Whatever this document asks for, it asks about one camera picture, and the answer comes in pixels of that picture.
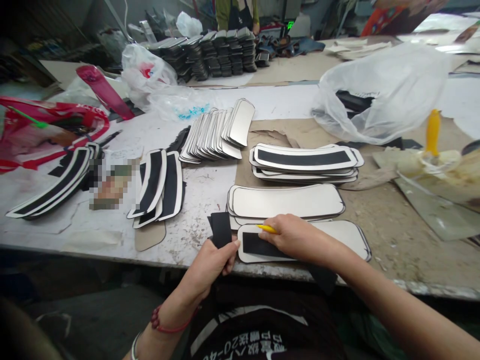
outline yellow tool handle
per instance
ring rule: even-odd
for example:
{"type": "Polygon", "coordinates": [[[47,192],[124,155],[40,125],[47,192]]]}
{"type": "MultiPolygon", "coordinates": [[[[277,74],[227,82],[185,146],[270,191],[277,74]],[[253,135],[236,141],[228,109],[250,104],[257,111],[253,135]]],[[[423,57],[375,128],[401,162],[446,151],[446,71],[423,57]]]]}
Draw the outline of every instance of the yellow tool handle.
{"type": "Polygon", "coordinates": [[[431,153],[432,156],[439,156],[437,144],[439,142],[440,134],[440,113],[437,109],[433,109],[428,118],[428,125],[426,127],[426,148],[425,153],[431,153]]]}
{"type": "Polygon", "coordinates": [[[260,229],[266,231],[267,233],[270,233],[270,234],[276,234],[277,232],[275,231],[275,229],[271,226],[268,226],[268,225],[257,225],[260,229]]]}

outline apron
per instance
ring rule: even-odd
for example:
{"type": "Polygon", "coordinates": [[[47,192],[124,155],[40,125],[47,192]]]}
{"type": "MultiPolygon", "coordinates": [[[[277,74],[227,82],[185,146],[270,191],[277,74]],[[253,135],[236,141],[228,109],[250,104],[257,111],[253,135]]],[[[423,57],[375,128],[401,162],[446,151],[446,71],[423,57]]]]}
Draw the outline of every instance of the apron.
{"type": "Polygon", "coordinates": [[[250,14],[249,5],[247,4],[246,0],[238,1],[245,1],[245,8],[240,11],[232,4],[232,0],[230,0],[230,16],[228,18],[228,30],[237,30],[245,27],[247,27],[249,30],[252,30],[254,26],[254,20],[252,19],[252,15],[250,14]]]}

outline red plastic bag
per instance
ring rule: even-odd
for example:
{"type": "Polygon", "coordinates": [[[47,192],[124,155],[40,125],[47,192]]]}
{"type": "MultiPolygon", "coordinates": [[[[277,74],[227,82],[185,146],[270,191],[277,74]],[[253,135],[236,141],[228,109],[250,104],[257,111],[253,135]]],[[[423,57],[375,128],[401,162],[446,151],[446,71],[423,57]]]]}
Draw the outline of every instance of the red plastic bag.
{"type": "MultiPolygon", "coordinates": [[[[90,105],[33,101],[9,96],[0,96],[0,104],[5,107],[12,106],[44,123],[53,123],[71,117],[83,118],[82,125],[92,128],[92,131],[86,136],[75,140],[67,150],[84,146],[88,141],[95,141],[110,127],[109,119],[105,112],[90,105]]],[[[18,130],[30,126],[31,123],[30,120],[15,111],[6,110],[3,135],[0,139],[0,173],[12,171],[19,166],[36,170],[39,165],[65,155],[66,149],[60,145],[52,145],[48,142],[32,148],[29,153],[13,155],[9,137],[18,130]]]]}

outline silver bangle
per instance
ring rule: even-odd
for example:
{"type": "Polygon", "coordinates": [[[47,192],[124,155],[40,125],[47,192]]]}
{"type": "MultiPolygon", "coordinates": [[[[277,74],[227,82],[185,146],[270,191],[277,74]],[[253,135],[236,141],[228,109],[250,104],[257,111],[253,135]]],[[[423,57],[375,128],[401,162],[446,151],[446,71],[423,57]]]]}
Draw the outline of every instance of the silver bangle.
{"type": "Polygon", "coordinates": [[[136,336],[135,340],[133,340],[130,351],[130,360],[139,360],[137,357],[135,357],[135,353],[137,352],[137,341],[139,340],[140,335],[142,335],[142,331],[140,331],[136,336]]]}

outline white work table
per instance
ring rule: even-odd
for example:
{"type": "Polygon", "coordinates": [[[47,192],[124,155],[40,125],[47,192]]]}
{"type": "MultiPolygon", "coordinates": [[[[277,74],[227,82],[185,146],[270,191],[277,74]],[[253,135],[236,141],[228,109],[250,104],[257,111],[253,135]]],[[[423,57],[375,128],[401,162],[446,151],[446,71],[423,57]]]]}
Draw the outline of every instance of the white work table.
{"type": "MultiPolygon", "coordinates": [[[[479,85],[479,78],[449,79],[445,100],[448,103],[444,104],[444,108],[448,108],[444,115],[457,117],[457,125],[474,138],[480,138],[480,126],[475,125],[470,114],[479,113],[479,105],[474,99],[479,85]],[[469,94],[468,89],[472,96],[465,99],[464,95],[469,94]]],[[[255,86],[215,89],[211,90],[211,94],[213,105],[220,109],[232,107],[237,99],[246,98],[255,106],[254,120],[306,119],[311,118],[310,110],[315,101],[316,89],[316,84],[255,86]]],[[[152,149],[167,148],[179,131],[190,124],[163,121],[154,113],[112,123],[109,134],[119,129],[123,129],[123,132],[109,144],[109,149],[142,145],[145,154],[152,149]]],[[[37,172],[19,168],[0,176],[2,213],[45,186],[38,185],[41,182],[38,179],[51,178],[46,174],[56,163],[58,161],[45,164],[37,172]],[[35,175],[36,180],[25,180],[32,175],[35,175]],[[32,193],[26,193],[25,190],[33,183],[37,185],[31,189],[32,193]]],[[[135,192],[133,183],[130,183],[119,209],[89,210],[92,195],[79,192],[60,209],[34,222],[2,216],[0,246],[158,267],[188,267],[205,239],[212,234],[207,216],[225,211],[227,192],[234,184],[236,167],[237,163],[233,160],[203,162],[185,167],[183,180],[187,186],[183,208],[180,214],[165,222],[164,240],[145,251],[136,251],[133,220],[126,218],[135,192]]],[[[290,265],[244,264],[239,260],[234,272],[246,276],[299,281],[312,279],[306,270],[290,265]]]]}

